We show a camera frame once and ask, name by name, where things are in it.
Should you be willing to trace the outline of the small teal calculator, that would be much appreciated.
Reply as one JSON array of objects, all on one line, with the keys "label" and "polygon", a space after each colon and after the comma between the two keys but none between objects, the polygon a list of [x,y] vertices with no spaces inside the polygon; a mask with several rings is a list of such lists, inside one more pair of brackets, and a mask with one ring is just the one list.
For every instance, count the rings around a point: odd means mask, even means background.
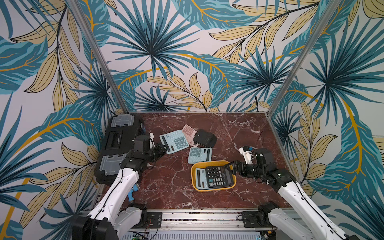
[{"label": "small teal calculator", "polygon": [[167,147],[167,154],[173,154],[189,147],[189,143],[182,130],[160,135],[160,140]]}]

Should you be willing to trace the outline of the black keyed calculator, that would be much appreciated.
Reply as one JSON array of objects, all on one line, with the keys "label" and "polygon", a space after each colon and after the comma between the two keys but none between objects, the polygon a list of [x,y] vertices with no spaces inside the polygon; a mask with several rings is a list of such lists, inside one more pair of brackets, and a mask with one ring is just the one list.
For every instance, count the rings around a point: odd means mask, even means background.
[{"label": "black keyed calculator", "polygon": [[224,166],[205,168],[210,189],[229,188],[234,185],[233,174]]}]

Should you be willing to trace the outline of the pink calculator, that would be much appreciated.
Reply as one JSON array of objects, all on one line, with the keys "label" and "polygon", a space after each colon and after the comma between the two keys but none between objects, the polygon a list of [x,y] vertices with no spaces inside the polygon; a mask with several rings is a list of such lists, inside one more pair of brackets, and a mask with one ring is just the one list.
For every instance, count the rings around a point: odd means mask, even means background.
[{"label": "pink calculator", "polygon": [[183,129],[182,129],[182,132],[185,136],[185,138],[187,139],[187,142],[188,144],[191,146],[191,147],[197,147],[199,144],[195,143],[194,142],[194,137],[197,133],[196,130],[194,130],[192,127],[190,127],[189,125],[184,125]]}]

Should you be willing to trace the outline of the yellow plastic tray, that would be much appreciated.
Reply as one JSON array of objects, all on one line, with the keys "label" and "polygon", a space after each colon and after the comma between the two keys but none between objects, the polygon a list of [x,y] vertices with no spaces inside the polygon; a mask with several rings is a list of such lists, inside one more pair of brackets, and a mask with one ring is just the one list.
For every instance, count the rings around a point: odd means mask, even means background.
[{"label": "yellow plastic tray", "polygon": [[198,192],[212,192],[232,189],[237,184],[228,161],[196,163],[191,169],[192,184]]}]

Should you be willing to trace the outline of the large teal calculator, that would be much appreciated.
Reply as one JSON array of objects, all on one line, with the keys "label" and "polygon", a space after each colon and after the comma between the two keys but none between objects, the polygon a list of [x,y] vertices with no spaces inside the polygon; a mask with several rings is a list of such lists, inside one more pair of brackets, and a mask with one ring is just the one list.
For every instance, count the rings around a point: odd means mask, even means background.
[{"label": "large teal calculator", "polygon": [[198,190],[208,190],[209,183],[207,180],[207,174],[205,169],[196,168],[196,187]]}]

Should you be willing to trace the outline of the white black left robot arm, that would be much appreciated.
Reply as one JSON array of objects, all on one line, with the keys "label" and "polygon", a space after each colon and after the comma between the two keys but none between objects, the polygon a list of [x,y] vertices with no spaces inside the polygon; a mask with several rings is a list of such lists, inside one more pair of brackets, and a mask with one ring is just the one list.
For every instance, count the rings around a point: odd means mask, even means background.
[{"label": "white black left robot arm", "polygon": [[169,149],[168,144],[154,144],[149,135],[135,138],[133,149],[120,163],[113,184],[86,217],[73,221],[73,240],[119,240],[132,227],[145,223],[146,207],[132,204],[121,211],[130,190],[138,183],[149,163],[155,163]]}]

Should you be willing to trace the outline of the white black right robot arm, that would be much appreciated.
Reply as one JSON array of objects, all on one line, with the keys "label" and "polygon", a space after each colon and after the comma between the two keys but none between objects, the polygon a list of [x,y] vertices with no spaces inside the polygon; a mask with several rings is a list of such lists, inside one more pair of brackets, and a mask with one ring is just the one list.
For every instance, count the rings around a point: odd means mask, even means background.
[{"label": "white black right robot arm", "polygon": [[233,161],[225,165],[230,175],[260,180],[270,186],[304,221],[301,225],[273,202],[258,207],[251,216],[242,216],[243,220],[256,220],[260,226],[273,226],[281,230],[292,240],[356,240],[332,222],[329,217],[312,201],[300,186],[297,179],[286,169],[279,169],[271,151],[254,149],[249,146],[240,148],[244,161]]}]

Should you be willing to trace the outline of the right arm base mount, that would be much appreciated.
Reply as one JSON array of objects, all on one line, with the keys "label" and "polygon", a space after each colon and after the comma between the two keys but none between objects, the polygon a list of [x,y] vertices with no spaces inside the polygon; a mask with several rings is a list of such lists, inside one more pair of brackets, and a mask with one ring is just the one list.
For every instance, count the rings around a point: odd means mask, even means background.
[{"label": "right arm base mount", "polygon": [[245,228],[276,228],[268,219],[264,212],[245,211],[237,216],[237,220],[242,222]]}]

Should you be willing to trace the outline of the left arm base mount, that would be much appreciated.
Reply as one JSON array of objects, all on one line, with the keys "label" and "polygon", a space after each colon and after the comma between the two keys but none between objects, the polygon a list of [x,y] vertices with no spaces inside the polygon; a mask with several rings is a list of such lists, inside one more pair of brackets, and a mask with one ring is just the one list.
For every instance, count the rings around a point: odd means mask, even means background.
[{"label": "left arm base mount", "polygon": [[132,229],[159,229],[162,226],[162,218],[162,212],[147,212]]}]

